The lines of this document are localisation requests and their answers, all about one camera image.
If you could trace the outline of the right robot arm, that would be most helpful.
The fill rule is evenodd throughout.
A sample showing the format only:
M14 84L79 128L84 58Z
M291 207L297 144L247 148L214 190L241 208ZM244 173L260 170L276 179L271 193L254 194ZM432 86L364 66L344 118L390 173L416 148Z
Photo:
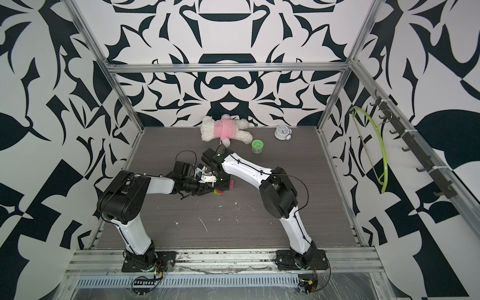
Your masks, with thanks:
M278 260L278 266L290 270L307 270L314 263L317 247L300 217L300 207L293 183L285 170L258 166L226 148L209 148L202 161L210 167L217 183L229 183L236 176L259 190L266 211L280 220L290 243L290 258Z

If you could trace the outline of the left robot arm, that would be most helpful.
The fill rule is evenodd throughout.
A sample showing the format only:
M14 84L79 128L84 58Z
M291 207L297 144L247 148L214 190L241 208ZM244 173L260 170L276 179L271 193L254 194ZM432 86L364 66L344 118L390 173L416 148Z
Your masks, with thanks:
M166 177L147 176L122 170L99 197L97 210L105 222L119 231L126 245L126 259L139 269L150 269L157 260L155 244L146 234L140 212L147 195L185 194L202 196L212 193L214 187L178 173Z

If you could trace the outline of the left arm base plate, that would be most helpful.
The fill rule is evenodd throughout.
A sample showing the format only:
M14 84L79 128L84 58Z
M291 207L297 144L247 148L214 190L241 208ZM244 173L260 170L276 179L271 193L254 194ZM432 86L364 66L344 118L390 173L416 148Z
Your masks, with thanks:
M176 256L176 251L147 251L144 255L137 255L125 250L121 271L123 273L166 271L175 266Z

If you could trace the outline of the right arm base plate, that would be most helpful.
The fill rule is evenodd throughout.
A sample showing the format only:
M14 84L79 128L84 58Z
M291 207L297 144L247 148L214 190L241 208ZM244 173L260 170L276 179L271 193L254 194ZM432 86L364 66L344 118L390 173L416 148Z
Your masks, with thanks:
M297 270L327 270L329 261L324 250L315 249L310 253L303 255L293 250L277 250L274 260L278 270L297 271Z

